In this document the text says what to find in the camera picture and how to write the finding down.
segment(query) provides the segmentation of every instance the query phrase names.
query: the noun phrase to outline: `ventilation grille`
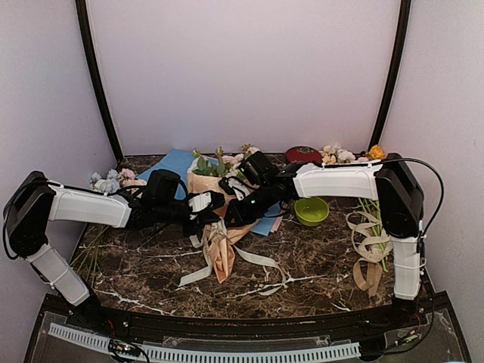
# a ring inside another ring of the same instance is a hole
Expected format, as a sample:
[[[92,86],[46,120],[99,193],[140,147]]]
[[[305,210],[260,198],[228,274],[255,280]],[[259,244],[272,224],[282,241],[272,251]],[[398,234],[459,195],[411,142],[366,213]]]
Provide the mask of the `ventilation grille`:
[[[52,323],[48,332],[53,337],[97,352],[108,354],[109,338],[86,333],[71,327]],[[319,363],[356,358],[361,354],[358,343],[328,346],[316,349],[293,350],[290,352],[197,352],[189,350],[168,349],[144,344],[141,348],[154,362],[177,363]],[[139,361],[146,361],[143,355]]]

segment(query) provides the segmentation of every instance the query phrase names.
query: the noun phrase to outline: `red lid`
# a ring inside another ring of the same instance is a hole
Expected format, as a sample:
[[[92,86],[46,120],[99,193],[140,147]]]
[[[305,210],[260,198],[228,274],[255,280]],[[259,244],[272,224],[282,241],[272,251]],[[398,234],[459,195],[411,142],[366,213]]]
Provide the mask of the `red lid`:
[[[323,156],[319,151],[309,146],[295,146],[286,151],[289,163],[316,163],[323,162]]]

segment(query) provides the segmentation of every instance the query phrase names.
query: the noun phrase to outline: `bowl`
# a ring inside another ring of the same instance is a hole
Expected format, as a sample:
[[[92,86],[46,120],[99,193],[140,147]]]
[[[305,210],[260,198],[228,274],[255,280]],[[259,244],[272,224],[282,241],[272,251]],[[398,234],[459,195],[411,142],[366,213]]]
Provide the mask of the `bowl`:
[[[299,199],[294,210],[297,219],[308,227],[320,225],[330,214],[330,207],[321,198]]]

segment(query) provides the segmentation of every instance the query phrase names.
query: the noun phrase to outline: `yellow flower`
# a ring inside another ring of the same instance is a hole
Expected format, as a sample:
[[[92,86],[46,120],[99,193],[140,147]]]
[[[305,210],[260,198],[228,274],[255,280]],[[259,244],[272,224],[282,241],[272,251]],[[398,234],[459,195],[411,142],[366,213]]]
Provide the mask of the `yellow flower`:
[[[380,145],[375,145],[370,149],[369,155],[373,160],[382,160],[386,158],[386,154]]]

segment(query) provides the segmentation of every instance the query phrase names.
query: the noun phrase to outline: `brown marble surface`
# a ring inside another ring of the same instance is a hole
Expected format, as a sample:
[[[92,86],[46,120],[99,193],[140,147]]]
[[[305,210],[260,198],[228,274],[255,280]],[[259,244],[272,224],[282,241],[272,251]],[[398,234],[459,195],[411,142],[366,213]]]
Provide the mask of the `brown marble surface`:
[[[137,174],[161,157],[129,157],[120,168]],[[279,165],[281,156],[272,157]],[[393,266],[383,273],[377,295],[369,298],[352,278],[359,255],[353,250],[345,214],[356,204],[349,198],[325,198],[330,215],[316,228],[301,225],[295,215],[284,217],[279,230],[263,237],[250,232],[237,246],[279,262],[287,287],[271,296],[255,290],[278,284],[275,268],[264,269],[236,256],[230,278],[219,284],[213,273],[202,281],[178,288],[180,278],[206,266],[201,250],[183,238],[181,227],[170,225],[151,238],[153,229],[125,231],[108,228],[101,237],[98,260],[85,260],[80,274],[91,284],[104,306],[153,314],[192,318],[289,318],[368,309],[391,303]],[[103,228],[90,225],[74,259]],[[84,255],[78,258],[79,266]],[[86,276],[96,265],[94,278]]]

